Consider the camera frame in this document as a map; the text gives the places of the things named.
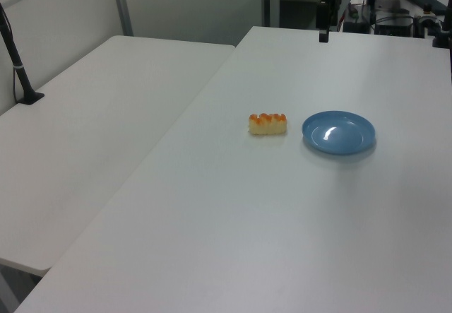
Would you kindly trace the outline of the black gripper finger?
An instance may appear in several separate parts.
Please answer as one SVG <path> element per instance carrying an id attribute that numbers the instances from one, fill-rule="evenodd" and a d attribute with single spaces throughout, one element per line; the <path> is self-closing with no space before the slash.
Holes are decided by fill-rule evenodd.
<path id="1" fill-rule="evenodd" d="M 328 30 L 338 25 L 338 11 L 340 0 L 329 0 L 328 2 Z"/>
<path id="2" fill-rule="evenodd" d="M 329 5 L 325 2 L 316 5 L 316 28 L 319 30 L 319 42 L 328 42 Z"/>

